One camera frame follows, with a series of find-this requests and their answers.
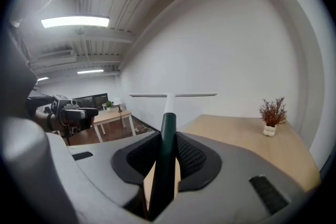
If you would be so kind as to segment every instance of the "small plant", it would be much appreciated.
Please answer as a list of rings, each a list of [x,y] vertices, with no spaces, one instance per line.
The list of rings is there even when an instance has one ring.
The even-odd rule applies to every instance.
[[[264,104],[259,108],[261,119],[267,126],[275,127],[277,124],[285,123],[287,111],[285,110],[285,97],[276,98],[275,101],[267,101],[263,99]]]
[[[113,105],[113,103],[112,103],[111,101],[107,101],[107,102],[106,102],[106,107],[107,107],[107,108],[112,107],[112,105]]]

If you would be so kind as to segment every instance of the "fluorescent light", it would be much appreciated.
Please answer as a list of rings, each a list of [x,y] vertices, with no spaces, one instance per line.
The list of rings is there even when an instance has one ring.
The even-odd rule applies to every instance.
[[[69,17],[58,17],[41,20],[44,28],[63,26],[63,25],[94,25],[94,26],[104,26],[109,25],[109,18],[106,17],[94,17],[94,16],[69,16]]]
[[[49,78],[48,78],[48,77],[44,77],[44,78],[40,78],[40,79],[38,79],[37,81],[45,80],[45,79],[49,79]]]
[[[78,71],[77,74],[86,74],[86,73],[98,73],[98,72],[104,72],[104,70],[87,70],[87,71]]]

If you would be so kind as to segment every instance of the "ceiling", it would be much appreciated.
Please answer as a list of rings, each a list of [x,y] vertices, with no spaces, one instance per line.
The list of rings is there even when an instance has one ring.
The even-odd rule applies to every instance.
[[[26,18],[19,30],[32,56],[31,67],[39,77],[60,80],[95,67],[118,74],[118,66],[140,33],[173,1],[53,0],[39,14]],[[41,24],[41,19],[76,14],[108,16],[109,26],[45,29]]]

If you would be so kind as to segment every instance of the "ceiling beam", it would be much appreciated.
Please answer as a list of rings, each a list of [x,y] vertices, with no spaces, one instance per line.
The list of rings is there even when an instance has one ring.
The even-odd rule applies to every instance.
[[[90,57],[90,64],[88,63],[88,59],[86,56],[77,56],[76,62],[64,63],[61,65],[55,65],[49,67],[33,68],[33,71],[35,74],[44,74],[74,68],[93,68],[94,66],[102,64],[118,65],[122,60],[122,57],[119,55],[92,55],[89,57]]]
[[[79,33],[83,34],[85,40],[116,41],[121,43],[133,43],[135,40],[135,36],[129,32],[107,28],[80,28],[78,26],[50,27],[33,35],[22,35],[22,39],[28,46],[42,46],[50,43],[82,41],[82,36]]]
[[[106,77],[106,76],[118,76],[120,75],[119,71],[111,71],[111,72],[103,72],[103,73],[96,73],[96,74],[85,74],[85,75],[73,75],[73,76],[64,76],[64,77],[50,77],[46,80],[41,80],[37,83],[37,87],[57,83],[57,82],[66,82],[66,81],[74,81],[78,79],[88,79],[88,78],[95,78],[95,77]]]

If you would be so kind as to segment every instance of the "white desk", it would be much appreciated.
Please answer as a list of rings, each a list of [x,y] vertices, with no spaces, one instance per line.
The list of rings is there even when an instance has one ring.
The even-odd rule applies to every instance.
[[[112,112],[112,111],[103,111],[103,112],[100,112],[98,114],[98,116],[94,117],[94,123],[93,123],[93,127],[94,127],[94,130],[96,131],[96,135],[99,139],[99,142],[102,143],[103,140],[100,136],[100,133],[99,133],[99,129],[98,129],[98,125],[101,126],[101,129],[103,131],[103,134],[105,134],[105,129],[103,127],[103,124],[104,123],[109,123],[109,122],[112,122],[112,121],[117,121],[120,119],[120,116],[121,116],[121,121],[122,121],[122,125],[124,128],[126,128],[125,126],[125,122],[124,122],[124,118],[129,118],[129,121],[130,121],[130,125],[131,125],[131,129],[132,129],[132,134],[133,136],[135,136],[135,130],[134,130],[134,125],[133,125],[133,121],[132,121],[132,112],[130,111],[122,111],[121,113],[119,112]]]

